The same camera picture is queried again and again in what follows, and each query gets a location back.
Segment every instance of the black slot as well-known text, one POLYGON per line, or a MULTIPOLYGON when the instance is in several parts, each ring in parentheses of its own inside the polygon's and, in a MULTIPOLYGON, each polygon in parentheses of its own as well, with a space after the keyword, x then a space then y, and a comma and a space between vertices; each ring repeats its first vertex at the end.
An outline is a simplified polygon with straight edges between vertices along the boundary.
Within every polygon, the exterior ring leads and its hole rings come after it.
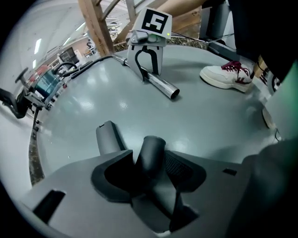
POLYGON ((47 224, 64 196, 64 192, 54 190, 50 191, 33 210, 33 213, 47 224))
POLYGON ((223 172, 224 172, 224 173, 227 173, 227 174, 229 174, 229 175, 233 175, 233 176, 235 176, 236 173, 237 173, 236 170, 229 169, 229 168, 224 169, 223 172))

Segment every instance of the metal tube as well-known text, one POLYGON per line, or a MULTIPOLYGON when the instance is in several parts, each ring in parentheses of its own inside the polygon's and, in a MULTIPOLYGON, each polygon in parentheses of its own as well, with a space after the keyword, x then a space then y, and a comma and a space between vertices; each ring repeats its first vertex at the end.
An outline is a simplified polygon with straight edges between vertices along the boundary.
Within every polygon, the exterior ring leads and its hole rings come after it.
MULTIPOLYGON (((129 67, 127 63, 127 59, 124 57, 121 57, 119 55, 113 55, 114 59, 118 60, 121 62, 121 64, 126 65, 129 67)), ((178 88, 176 88, 174 85, 171 83, 159 78, 158 75, 149 72, 147 69, 142 67, 142 70, 147 72, 147 79, 148 81, 153 84, 155 87, 157 87, 163 94, 165 94, 168 98, 174 99, 180 92, 178 88)))

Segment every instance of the ceiling light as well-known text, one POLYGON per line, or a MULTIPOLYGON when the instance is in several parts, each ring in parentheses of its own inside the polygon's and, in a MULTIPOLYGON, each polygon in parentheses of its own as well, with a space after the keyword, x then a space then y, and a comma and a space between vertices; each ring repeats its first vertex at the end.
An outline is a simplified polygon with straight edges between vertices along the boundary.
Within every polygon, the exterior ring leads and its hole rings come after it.
POLYGON ((76 29, 76 32, 77 32, 78 30, 80 30, 80 28, 81 28, 83 25, 85 25, 85 22, 82 23, 82 25, 80 25, 80 26, 76 29))
POLYGON ((32 63, 32 68, 34 69, 36 66, 36 60, 33 60, 33 63, 32 63))
POLYGON ((67 38, 67 40, 63 43, 63 46, 69 41, 70 37, 67 38))
POLYGON ((35 44, 34 54, 37 54, 40 45, 41 45, 41 39, 38 39, 35 44))

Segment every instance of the black pants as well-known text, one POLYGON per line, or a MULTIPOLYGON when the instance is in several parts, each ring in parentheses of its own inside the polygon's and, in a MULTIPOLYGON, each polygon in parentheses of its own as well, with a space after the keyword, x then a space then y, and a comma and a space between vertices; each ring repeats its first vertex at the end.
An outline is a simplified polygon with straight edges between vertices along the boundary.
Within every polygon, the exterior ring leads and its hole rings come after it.
POLYGON ((229 0, 237 54, 256 62, 262 56, 280 80, 297 58, 296 1, 229 0))

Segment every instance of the shoe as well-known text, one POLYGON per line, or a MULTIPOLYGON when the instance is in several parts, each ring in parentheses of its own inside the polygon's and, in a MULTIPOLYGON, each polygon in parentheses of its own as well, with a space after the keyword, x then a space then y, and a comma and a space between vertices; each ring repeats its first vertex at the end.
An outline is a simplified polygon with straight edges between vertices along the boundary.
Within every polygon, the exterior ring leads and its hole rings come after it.
POLYGON ((239 61, 231 61, 224 66, 206 66, 200 76, 214 87, 235 88, 242 92, 246 92, 252 82, 251 72, 239 61))

